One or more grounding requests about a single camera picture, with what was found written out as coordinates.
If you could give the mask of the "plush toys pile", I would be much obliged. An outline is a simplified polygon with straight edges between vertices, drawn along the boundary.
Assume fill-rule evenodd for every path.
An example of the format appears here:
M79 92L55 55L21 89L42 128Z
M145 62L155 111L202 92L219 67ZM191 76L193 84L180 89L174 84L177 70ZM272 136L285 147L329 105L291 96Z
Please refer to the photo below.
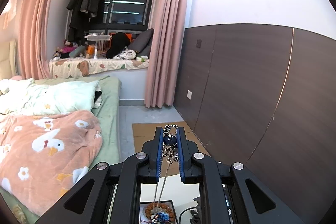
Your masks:
M85 53L84 46L79 46L77 43L65 40L64 46L62 48L59 47L56 48L52 60L57 61L59 59L83 57L84 53Z

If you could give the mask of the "pink duck blanket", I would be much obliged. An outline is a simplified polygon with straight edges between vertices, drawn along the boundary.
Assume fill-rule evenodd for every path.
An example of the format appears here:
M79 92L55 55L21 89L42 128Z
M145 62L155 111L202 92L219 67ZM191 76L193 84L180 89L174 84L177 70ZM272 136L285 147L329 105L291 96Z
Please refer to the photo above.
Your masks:
M90 111L1 118L1 187L41 216L84 177L102 146Z

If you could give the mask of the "light green pillow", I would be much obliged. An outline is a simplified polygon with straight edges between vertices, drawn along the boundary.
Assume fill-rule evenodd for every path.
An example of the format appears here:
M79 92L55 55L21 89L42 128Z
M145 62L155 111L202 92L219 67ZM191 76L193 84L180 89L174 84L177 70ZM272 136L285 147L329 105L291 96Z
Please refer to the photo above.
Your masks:
M31 84L17 100L16 113L56 115L92 110L98 81L70 81L56 85Z

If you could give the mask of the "black bag on seat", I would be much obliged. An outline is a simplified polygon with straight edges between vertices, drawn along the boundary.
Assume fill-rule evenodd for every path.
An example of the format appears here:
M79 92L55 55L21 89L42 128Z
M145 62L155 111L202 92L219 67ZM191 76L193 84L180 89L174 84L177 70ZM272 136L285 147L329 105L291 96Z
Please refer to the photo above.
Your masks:
M117 56L125 47L130 44L130 39L123 32L118 32L112 36L110 48L106 52L106 58L112 59Z

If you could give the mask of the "dark wall switch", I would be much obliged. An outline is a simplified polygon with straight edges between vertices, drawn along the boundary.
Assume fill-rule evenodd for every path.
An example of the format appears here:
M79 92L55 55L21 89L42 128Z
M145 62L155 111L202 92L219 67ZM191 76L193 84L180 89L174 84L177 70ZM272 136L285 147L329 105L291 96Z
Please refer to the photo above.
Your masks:
M201 39L198 39L198 40L197 40L197 43L196 43L196 47L197 47L197 48L200 48L201 45L202 45L202 41L201 41Z

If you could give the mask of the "dark grey cushion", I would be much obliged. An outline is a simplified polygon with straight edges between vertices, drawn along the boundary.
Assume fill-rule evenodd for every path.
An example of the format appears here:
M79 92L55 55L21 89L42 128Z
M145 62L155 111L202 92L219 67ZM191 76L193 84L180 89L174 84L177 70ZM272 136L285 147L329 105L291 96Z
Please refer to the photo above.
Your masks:
M142 50L145 49L147 44L150 42L154 33L154 29L148 29L137 36L129 46L127 47L129 50L135 51L135 53L140 53Z

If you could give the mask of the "floral window seat cushion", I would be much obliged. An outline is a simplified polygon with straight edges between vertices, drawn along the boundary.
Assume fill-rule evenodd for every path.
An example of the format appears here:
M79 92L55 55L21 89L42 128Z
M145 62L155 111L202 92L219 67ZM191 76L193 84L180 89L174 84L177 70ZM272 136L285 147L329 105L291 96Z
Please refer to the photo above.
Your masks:
M149 59L145 56L136 57L133 60L114 60L114 59L84 59L68 58L50 61L50 75L54 79L68 79L87 77L108 71L136 70L144 69L149 66Z

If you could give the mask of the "white small folding table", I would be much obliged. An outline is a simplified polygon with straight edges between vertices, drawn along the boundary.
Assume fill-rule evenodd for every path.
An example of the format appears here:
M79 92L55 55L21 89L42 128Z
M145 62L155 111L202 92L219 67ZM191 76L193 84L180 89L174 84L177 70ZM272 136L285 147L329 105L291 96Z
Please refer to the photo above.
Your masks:
M111 36L110 35L103 35L103 34L89 34L85 36L87 40L87 59L97 59L98 56L98 47L103 46L105 42L109 42Z

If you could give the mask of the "pink curtain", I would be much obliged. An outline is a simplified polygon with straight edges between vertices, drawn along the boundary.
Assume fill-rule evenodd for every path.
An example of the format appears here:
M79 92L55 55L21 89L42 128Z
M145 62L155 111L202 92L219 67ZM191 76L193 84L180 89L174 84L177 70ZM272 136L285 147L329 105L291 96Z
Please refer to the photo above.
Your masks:
M49 78L47 24L51 0L23 0L19 21L18 55L24 79Z
M177 83L187 0L159 0L149 57L145 106L171 106Z

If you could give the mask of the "green bed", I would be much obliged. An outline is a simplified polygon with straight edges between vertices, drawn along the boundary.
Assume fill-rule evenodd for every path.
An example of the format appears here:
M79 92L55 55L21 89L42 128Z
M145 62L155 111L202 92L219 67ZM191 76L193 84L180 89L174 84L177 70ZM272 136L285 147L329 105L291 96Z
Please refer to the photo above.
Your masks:
M120 162L120 141L118 139L118 108L121 82L112 76L83 77L72 79L49 79L36 80L37 85L56 85L64 82L98 81L102 88L102 104L97 109L92 109L92 113L99 119L102 128L102 148L97 154L89 169L92 169L98 162L105 161L109 164Z

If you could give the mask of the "hanging dark clothes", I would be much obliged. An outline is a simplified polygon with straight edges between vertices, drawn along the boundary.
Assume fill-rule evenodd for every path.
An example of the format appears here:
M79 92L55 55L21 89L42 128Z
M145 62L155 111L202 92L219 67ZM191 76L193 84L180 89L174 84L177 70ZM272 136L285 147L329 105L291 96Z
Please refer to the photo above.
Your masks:
M92 18L98 15L100 0L70 0L67 10L71 11L68 37L69 42L81 44L84 41L84 34L89 30L89 23Z

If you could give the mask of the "white wall socket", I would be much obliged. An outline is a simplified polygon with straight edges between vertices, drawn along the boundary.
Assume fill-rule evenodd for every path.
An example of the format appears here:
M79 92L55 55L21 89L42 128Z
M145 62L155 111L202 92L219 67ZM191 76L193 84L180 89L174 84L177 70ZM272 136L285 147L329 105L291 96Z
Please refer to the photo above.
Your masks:
M192 97L192 92L190 90L187 91L187 98L190 100Z

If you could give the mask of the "black jewelry box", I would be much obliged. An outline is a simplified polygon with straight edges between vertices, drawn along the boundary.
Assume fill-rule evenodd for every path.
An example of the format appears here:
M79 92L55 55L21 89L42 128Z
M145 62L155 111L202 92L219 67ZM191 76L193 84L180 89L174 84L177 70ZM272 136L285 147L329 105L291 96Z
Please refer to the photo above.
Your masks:
M177 223L177 216L172 200L162 202L141 202L139 206L139 223Z

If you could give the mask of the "pink curtain left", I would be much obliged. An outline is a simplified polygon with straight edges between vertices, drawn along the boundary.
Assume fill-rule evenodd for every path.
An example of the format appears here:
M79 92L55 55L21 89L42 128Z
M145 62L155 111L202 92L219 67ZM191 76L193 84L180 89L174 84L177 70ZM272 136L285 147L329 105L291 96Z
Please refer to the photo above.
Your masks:
M47 24L51 0L23 0L19 21L18 55L24 79L49 78Z

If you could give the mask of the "pink curtain right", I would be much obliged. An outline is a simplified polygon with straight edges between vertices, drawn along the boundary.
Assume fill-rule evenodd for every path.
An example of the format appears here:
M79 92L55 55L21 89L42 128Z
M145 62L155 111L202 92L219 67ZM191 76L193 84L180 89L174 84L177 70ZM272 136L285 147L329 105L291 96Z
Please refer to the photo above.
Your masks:
M149 57L145 106L171 106L177 83L187 0L159 0Z

